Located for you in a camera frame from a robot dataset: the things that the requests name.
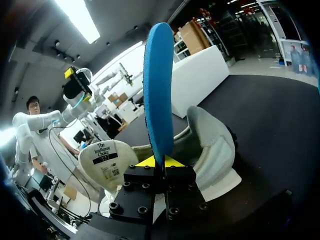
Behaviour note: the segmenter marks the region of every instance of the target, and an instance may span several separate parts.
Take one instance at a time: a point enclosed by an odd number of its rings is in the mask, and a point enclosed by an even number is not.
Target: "black hair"
[[[31,96],[29,99],[28,99],[28,101],[26,101],[26,109],[28,109],[29,110],[29,105],[31,104],[31,103],[40,103],[39,102],[39,98],[37,98],[36,96]]]

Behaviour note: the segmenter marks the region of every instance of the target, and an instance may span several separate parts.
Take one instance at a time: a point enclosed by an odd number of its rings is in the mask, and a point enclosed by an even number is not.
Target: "shoe insole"
[[[174,131],[171,110],[173,32],[167,23],[152,27],[147,38],[143,67],[145,122],[156,162],[172,152]]]

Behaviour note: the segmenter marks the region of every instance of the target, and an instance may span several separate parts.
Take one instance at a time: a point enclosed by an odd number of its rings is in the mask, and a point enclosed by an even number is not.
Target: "black table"
[[[212,214],[221,226],[247,217],[284,189],[292,191],[295,206],[303,203],[320,163],[316,87],[282,77],[230,75],[198,106],[228,125],[238,138],[233,168],[242,182],[211,201]],[[175,135],[187,126],[186,118],[173,115],[172,119]],[[145,116],[115,139],[130,146],[148,144]]]

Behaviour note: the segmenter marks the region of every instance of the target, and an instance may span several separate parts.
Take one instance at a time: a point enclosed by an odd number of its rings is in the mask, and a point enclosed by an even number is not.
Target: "glasses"
[[[31,103],[31,104],[29,105],[29,109],[34,109],[34,108],[38,108],[38,107],[39,107],[39,103],[37,103],[37,102],[34,103],[34,104]]]

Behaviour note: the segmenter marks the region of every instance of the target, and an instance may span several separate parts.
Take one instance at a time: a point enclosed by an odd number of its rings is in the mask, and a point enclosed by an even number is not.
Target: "white t-shirt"
[[[74,156],[65,148],[55,130],[51,130],[49,139],[49,130],[47,129],[42,133],[32,131],[33,144],[30,148],[31,158],[37,157],[39,163],[43,164],[46,162],[48,171],[60,179],[62,182],[66,183],[71,176],[79,162]]]

